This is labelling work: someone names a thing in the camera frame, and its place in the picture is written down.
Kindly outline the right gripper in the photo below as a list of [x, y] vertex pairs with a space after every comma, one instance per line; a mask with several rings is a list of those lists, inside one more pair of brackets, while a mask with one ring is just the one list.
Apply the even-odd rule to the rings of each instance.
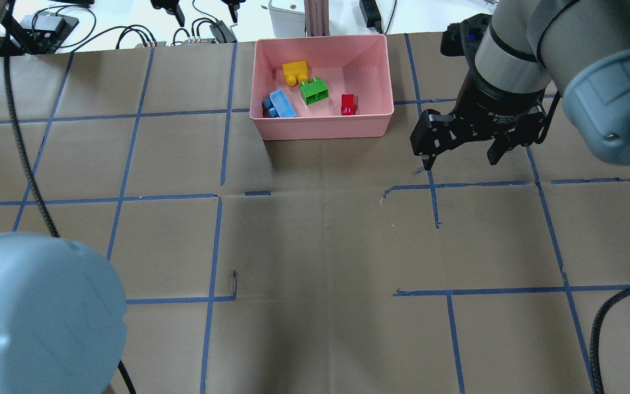
[[517, 146], [540, 143], [547, 114], [541, 104], [545, 89], [530, 93], [500, 90], [467, 72], [453, 110], [442, 115], [424, 110], [410, 135], [414, 155], [430, 171], [436, 157], [470, 142], [492, 140], [487, 151], [490, 165]]

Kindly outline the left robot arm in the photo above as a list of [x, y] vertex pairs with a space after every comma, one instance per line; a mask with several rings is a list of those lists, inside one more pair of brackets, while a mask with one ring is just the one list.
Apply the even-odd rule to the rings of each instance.
[[[0, 1], [0, 21], [9, 15]], [[0, 393], [100, 393], [122, 363], [127, 304], [203, 304], [218, 294], [217, 194], [131, 194], [140, 125], [230, 115], [229, 109], [145, 112], [153, 72], [197, 83], [167, 54], [209, 45], [0, 58]], [[214, 202], [212, 272], [205, 295], [126, 297], [108, 261], [125, 208]]]

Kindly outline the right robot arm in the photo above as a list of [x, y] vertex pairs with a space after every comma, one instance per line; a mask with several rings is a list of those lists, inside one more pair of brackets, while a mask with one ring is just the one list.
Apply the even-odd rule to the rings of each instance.
[[448, 25], [440, 52], [468, 72], [453, 110], [411, 132], [426, 170], [469, 142], [492, 141], [491, 165], [541, 144], [559, 104], [597, 159], [630, 166], [630, 1], [501, 1]]

